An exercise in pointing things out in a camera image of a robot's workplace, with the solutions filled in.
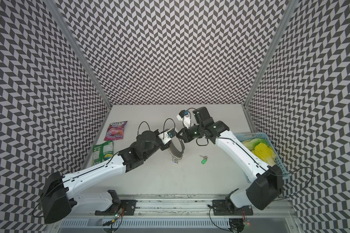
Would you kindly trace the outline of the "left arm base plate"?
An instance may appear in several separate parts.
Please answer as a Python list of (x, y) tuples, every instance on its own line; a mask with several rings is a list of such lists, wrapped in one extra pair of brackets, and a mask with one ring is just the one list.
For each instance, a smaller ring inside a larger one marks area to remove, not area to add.
[(136, 200), (121, 200), (113, 204), (105, 211), (95, 211), (96, 216), (113, 216), (120, 214), (123, 216), (133, 216), (136, 209)]

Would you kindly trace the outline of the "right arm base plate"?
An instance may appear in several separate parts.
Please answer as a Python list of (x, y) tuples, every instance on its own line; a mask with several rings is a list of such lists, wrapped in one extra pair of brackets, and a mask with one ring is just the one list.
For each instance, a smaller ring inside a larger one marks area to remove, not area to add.
[(253, 209), (251, 206), (236, 207), (228, 200), (213, 200), (212, 211), (215, 216), (252, 216)]

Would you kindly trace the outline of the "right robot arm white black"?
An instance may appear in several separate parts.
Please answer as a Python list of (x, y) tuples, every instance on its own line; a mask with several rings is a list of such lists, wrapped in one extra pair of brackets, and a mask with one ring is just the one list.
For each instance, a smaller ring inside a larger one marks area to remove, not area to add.
[(205, 138), (225, 151), (244, 172), (250, 186), (238, 188), (226, 197), (235, 208), (252, 205), (264, 210), (282, 193), (282, 169), (276, 164), (269, 165), (253, 154), (224, 122), (214, 121), (206, 107), (182, 110), (177, 119), (183, 125), (177, 134), (179, 139), (188, 143)]

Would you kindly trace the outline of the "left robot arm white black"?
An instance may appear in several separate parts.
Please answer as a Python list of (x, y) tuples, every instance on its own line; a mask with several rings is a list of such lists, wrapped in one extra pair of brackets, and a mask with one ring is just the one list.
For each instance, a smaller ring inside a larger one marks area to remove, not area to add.
[(128, 148), (103, 163), (66, 175), (51, 174), (40, 193), (45, 223), (56, 223), (75, 212), (92, 211), (98, 216), (119, 212), (122, 203), (115, 190), (91, 195), (83, 191), (143, 165), (158, 150), (168, 149), (176, 134), (176, 129), (144, 131)]

